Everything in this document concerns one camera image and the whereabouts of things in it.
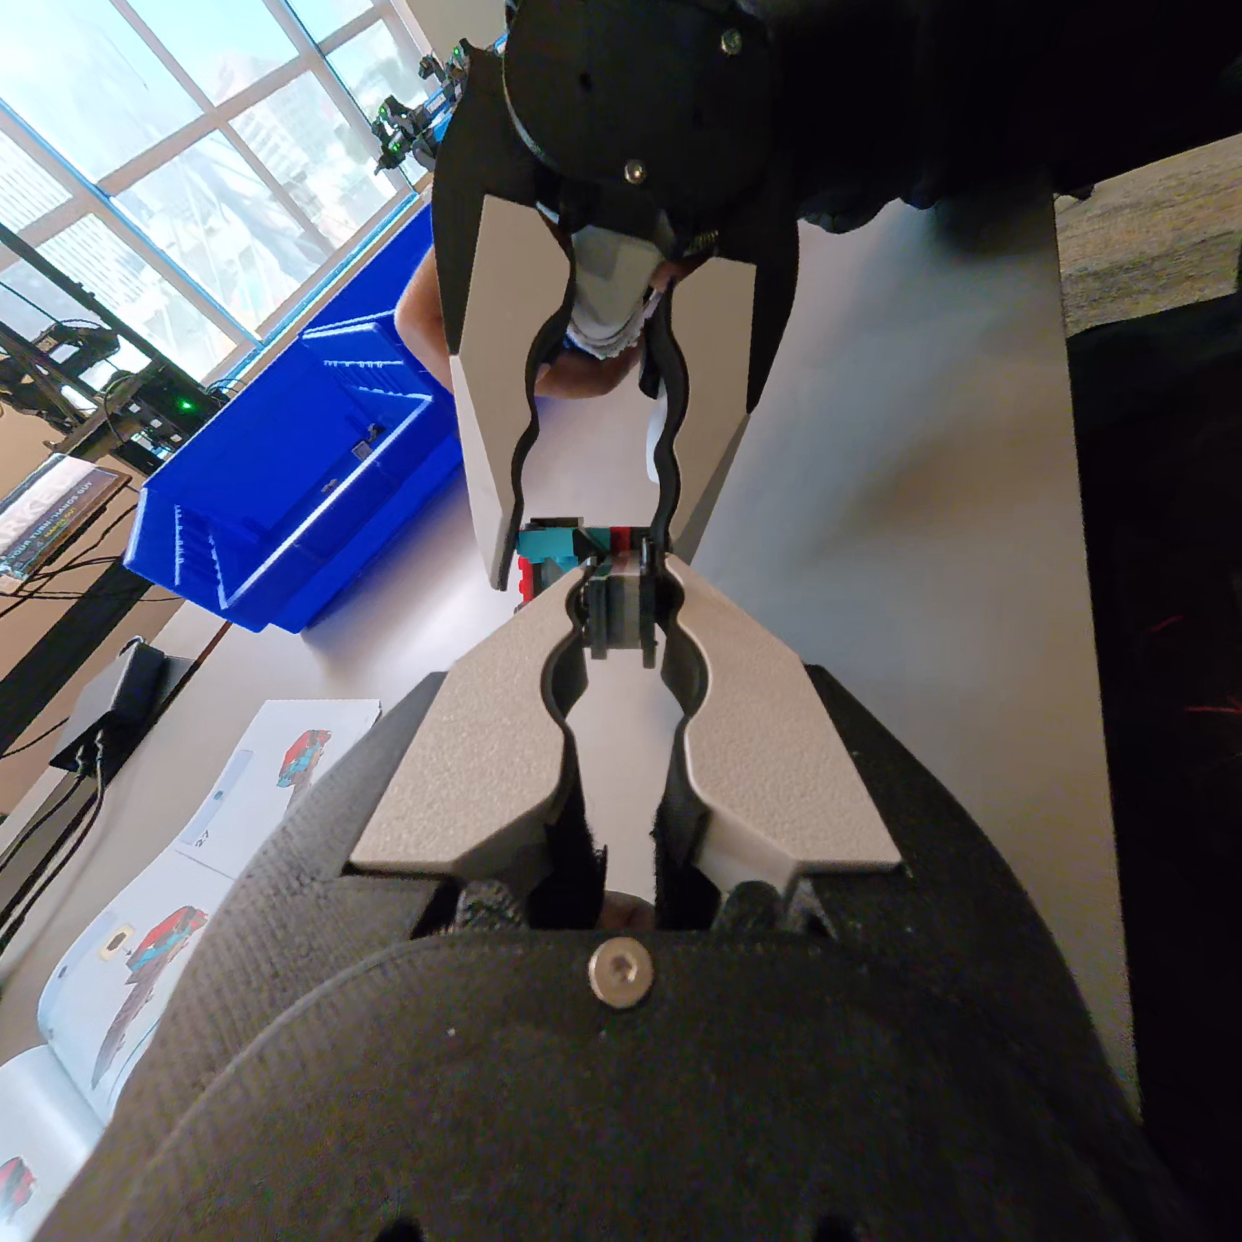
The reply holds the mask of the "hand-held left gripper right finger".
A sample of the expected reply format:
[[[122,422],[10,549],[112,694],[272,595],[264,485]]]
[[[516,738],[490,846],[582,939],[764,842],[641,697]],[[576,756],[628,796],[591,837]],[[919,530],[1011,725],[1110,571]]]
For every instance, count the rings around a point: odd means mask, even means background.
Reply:
[[[661,676],[681,709],[663,849],[717,890],[888,873],[902,855],[800,657],[686,562],[661,586]]]

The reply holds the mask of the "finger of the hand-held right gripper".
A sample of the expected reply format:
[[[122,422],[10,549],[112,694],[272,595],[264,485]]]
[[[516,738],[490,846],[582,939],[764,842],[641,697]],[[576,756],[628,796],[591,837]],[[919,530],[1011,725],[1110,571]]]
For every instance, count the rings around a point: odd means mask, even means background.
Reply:
[[[538,435],[533,386],[564,337],[575,264],[535,207],[486,196],[456,352],[449,357],[476,544],[504,592]]]
[[[646,326],[665,397],[653,448],[656,549],[690,564],[751,419],[748,382],[755,269],[712,258],[668,289]]]

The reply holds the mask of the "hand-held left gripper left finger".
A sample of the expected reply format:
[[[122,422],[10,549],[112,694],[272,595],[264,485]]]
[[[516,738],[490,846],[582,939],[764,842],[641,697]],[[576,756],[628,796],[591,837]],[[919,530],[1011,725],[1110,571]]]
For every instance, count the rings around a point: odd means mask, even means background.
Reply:
[[[458,882],[597,876],[567,715],[587,688],[579,601],[554,581],[443,676],[350,865]]]

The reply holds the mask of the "toy brick vehicle model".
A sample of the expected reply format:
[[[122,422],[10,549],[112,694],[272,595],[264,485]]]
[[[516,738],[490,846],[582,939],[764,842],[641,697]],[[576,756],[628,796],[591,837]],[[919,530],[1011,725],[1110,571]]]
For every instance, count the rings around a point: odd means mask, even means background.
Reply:
[[[584,570],[578,615],[591,658],[640,651],[656,666],[656,576],[644,527],[591,527],[578,518],[527,522],[516,544],[520,602],[529,604],[573,570]]]

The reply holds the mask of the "white desk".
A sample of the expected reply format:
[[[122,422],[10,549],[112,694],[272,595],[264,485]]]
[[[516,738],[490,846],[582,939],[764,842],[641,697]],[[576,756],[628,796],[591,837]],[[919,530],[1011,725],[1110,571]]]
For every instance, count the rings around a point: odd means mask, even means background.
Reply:
[[[693,570],[823,666],[984,830],[1055,936],[1138,1103],[1051,201],[887,207],[800,233],[797,302]],[[508,620],[459,479],[303,635],[213,652],[121,771],[3,964],[3,1061],[71,942],[205,799],[267,700],[390,710]]]

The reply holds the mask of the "person's right hand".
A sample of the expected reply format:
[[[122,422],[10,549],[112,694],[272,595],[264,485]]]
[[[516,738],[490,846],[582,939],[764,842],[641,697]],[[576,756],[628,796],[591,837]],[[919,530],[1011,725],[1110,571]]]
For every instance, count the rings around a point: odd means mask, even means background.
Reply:
[[[414,271],[397,301],[393,321],[405,348],[451,394],[454,380],[434,249]],[[641,343],[609,360],[597,360],[582,351],[561,351],[551,364],[538,370],[533,394],[551,400],[590,400],[610,394],[641,363],[641,357]]]

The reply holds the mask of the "brick instruction booklet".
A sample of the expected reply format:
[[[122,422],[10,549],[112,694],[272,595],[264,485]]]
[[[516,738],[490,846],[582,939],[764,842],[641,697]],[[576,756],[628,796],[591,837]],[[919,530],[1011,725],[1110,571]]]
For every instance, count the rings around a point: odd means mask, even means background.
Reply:
[[[1,1239],[31,1239],[112,1120],[192,953],[255,851],[380,719],[378,701],[269,701],[177,837],[72,942],[41,1043],[1,1069]]]

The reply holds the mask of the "blue plastic bin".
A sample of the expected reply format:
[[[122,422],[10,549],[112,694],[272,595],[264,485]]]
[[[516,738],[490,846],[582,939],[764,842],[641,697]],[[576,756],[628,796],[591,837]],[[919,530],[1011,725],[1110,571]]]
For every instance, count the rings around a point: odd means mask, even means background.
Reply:
[[[394,324],[430,243],[422,206],[145,482],[125,570],[298,633],[461,474],[454,400]]]

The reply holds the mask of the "black power adapter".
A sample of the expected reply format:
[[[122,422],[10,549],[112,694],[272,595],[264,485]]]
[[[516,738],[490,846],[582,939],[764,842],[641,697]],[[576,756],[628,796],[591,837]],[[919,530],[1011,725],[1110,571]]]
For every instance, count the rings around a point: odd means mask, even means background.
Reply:
[[[93,678],[54,738],[48,768],[109,784],[159,719],[195,661],[133,641]]]

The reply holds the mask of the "person's dark clothing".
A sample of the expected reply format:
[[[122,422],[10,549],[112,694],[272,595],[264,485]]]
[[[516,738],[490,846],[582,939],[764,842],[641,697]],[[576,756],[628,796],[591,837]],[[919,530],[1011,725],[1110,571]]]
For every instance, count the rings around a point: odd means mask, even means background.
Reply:
[[[1239,2],[770,3],[797,213],[1043,173],[1057,194],[1239,133]]]

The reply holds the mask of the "dark printed board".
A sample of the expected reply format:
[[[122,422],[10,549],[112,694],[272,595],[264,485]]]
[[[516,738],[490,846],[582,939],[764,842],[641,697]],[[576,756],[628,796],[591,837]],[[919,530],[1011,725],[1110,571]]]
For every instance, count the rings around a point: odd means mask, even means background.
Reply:
[[[31,581],[130,481],[130,474],[65,454],[32,471],[1,503],[3,593]]]

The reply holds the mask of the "large window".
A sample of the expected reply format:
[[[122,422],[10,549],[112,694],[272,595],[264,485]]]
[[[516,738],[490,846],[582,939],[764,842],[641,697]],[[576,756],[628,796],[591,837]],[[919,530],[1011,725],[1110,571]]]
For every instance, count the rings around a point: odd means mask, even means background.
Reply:
[[[3,2],[3,225],[198,380],[414,199],[369,122],[501,3]]]

